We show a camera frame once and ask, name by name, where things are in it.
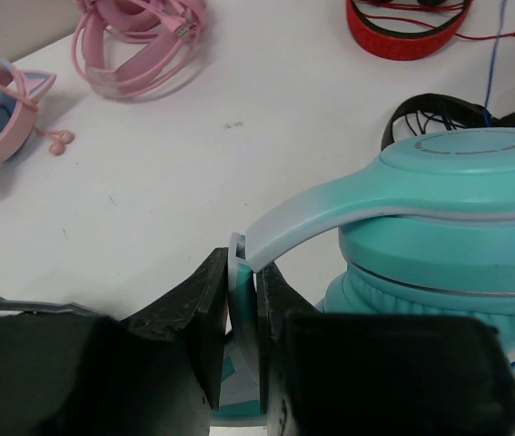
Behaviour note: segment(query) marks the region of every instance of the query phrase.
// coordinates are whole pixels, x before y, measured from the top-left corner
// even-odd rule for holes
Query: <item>scratch on table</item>
[[[243,124],[243,121],[237,121],[236,123],[227,123],[223,126],[224,130],[233,129],[234,127],[243,127],[245,124]]]

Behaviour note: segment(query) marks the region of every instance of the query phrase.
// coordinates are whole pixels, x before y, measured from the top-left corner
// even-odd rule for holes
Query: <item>red object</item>
[[[364,50],[394,61],[415,61],[433,54],[450,41],[465,21],[471,3],[472,0],[463,0],[461,10],[453,18],[419,33],[395,32],[377,26],[354,0],[346,0],[346,14],[352,36]]]

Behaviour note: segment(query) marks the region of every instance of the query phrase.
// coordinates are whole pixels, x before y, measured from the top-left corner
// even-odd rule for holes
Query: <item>gray wall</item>
[[[0,58],[14,61],[71,34],[79,16],[74,0],[0,0]]]

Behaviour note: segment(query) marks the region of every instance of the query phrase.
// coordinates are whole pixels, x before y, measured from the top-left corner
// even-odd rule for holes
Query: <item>white table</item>
[[[494,35],[498,4],[474,2],[461,31]],[[418,62],[387,61],[356,45],[344,11],[344,0],[214,0],[204,56],[189,69],[200,73],[138,104],[91,92],[71,66],[69,37],[18,62],[57,72],[40,125],[76,139],[57,158],[36,139],[0,169],[0,295],[123,317],[277,203],[361,169],[405,98],[438,92],[483,102],[492,42],[454,41]],[[500,42],[490,110],[515,110],[515,38]],[[278,264],[311,302],[344,268],[334,233]]]

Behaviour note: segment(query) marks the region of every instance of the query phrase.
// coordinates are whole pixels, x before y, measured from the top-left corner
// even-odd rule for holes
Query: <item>teal headphones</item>
[[[498,329],[505,352],[515,350],[515,128],[425,134],[233,236],[233,333],[215,424],[262,423],[253,274],[333,228],[347,270],[318,309],[473,316]]]

